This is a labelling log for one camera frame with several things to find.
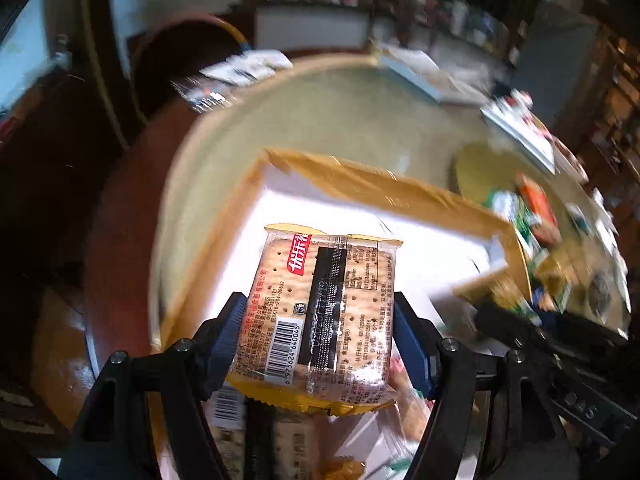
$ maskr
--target yellow packaging edge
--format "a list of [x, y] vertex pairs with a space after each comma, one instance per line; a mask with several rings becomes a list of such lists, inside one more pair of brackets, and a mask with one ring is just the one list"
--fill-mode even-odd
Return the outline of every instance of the yellow packaging edge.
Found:
[[400, 240], [395, 240], [393, 238], [379, 238], [377, 236], [367, 236], [367, 235], [355, 235], [355, 234], [340, 234], [340, 235], [330, 235], [323, 231], [319, 231], [318, 229], [313, 229], [312, 227], [307, 227], [305, 225], [300, 224], [269, 224], [264, 227], [264, 230], [268, 233], [300, 233], [302, 235], [321, 235], [321, 236], [342, 236], [346, 238], [356, 238], [356, 240], [369, 240], [371, 242], [384, 242], [392, 245], [395, 248], [398, 248], [402, 245]]
[[246, 397], [270, 404], [276, 408], [311, 414], [323, 412], [329, 415], [360, 415], [361, 413], [373, 412], [395, 403], [393, 399], [379, 404], [348, 404], [339, 400], [316, 399], [293, 388], [284, 389], [277, 384], [257, 381], [234, 372], [227, 375], [226, 380]]

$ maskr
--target clutter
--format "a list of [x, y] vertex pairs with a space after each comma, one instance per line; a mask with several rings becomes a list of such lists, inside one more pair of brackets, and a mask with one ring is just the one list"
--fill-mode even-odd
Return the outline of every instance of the clutter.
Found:
[[483, 106], [485, 119], [515, 138], [533, 160], [550, 173], [556, 172], [550, 133], [531, 112], [533, 101], [526, 92], [513, 90]]
[[[192, 160], [189, 155], [182, 150], [176, 171]], [[513, 227], [487, 209], [443, 189], [348, 160], [267, 150], [204, 229], [190, 280], [161, 312], [162, 326], [155, 332], [161, 344], [193, 335], [203, 320], [218, 315], [233, 292], [249, 297], [266, 240], [264, 226], [287, 220], [298, 225], [292, 229], [297, 232], [311, 224], [316, 234], [365, 233], [403, 240], [396, 252], [394, 288], [425, 318], [436, 315], [430, 298], [485, 294], [495, 276], [504, 274], [530, 298], [526, 263]], [[328, 409], [329, 401], [322, 406]]]
[[553, 310], [562, 314], [566, 310], [571, 291], [577, 283], [573, 270], [564, 268], [548, 251], [539, 255], [530, 270], [532, 276], [543, 284], [545, 292], [553, 300], [555, 306]]
[[564, 206], [578, 234], [589, 238], [593, 237], [593, 229], [591, 229], [591, 225], [582, 210], [575, 204], [565, 204]]
[[276, 70], [293, 67], [279, 50], [245, 50], [222, 63], [203, 68], [200, 75], [172, 81], [180, 97], [198, 113], [217, 107], [231, 106], [235, 88], [250, 86], [275, 74]]
[[528, 319], [536, 326], [542, 325], [538, 314], [529, 306], [511, 278], [503, 278], [494, 283], [491, 286], [491, 298], [499, 307]]
[[593, 275], [588, 289], [589, 305], [593, 313], [599, 318], [604, 318], [611, 304], [612, 276], [606, 276], [602, 272]]
[[482, 92], [440, 70], [420, 50], [383, 46], [380, 63], [404, 77], [439, 103], [481, 106], [488, 102]]

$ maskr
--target snack package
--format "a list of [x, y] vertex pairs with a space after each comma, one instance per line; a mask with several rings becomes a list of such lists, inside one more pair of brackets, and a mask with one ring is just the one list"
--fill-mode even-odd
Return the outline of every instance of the snack package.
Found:
[[542, 282], [546, 294], [553, 300], [555, 310], [562, 314], [567, 308], [574, 284], [577, 283], [573, 271], [562, 268], [558, 260], [547, 251], [541, 251], [540, 257], [536, 258], [535, 265], [532, 266], [531, 275]]
[[316, 430], [309, 415], [277, 409], [273, 421], [275, 477], [311, 480], [318, 460]]
[[542, 320], [522, 297], [520, 289], [511, 278], [495, 282], [491, 286], [491, 298], [499, 307], [528, 319], [535, 326], [542, 325]]
[[211, 436], [232, 480], [244, 478], [244, 396], [225, 383], [202, 403]]
[[228, 380], [280, 408], [363, 413], [386, 385], [401, 242], [266, 228]]
[[520, 196], [536, 219], [535, 223], [529, 224], [536, 240], [547, 246], [558, 245], [562, 237], [545, 191], [534, 180], [522, 173], [517, 176], [517, 186]]
[[540, 250], [540, 244], [529, 227], [531, 213], [523, 200], [511, 191], [492, 190], [484, 206], [503, 220], [513, 224], [522, 249], [527, 258], [532, 259]]

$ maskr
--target green snack package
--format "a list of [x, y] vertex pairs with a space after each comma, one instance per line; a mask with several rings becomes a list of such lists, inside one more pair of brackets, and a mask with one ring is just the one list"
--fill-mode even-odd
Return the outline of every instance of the green snack package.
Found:
[[494, 189], [489, 193], [484, 206], [500, 218], [513, 224], [518, 240], [529, 260], [538, 253], [540, 244], [529, 228], [531, 213], [517, 194], [512, 191]]

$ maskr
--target cardboard box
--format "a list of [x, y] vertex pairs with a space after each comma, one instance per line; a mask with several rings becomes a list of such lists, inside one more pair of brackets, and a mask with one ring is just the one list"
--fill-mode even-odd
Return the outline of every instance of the cardboard box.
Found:
[[390, 171], [335, 157], [265, 150], [235, 189], [188, 271], [180, 294], [151, 313], [152, 337], [167, 348], [217, 316], [233, 291], [248, 294], [265, 225], [305, 225], [332, 235], [403, 241], [396, 290], [418, 316], [439, 320], [431, 299], [472, 300], [508, 275], [530, 299], [527, 268], [511, 224], [459, 195]]

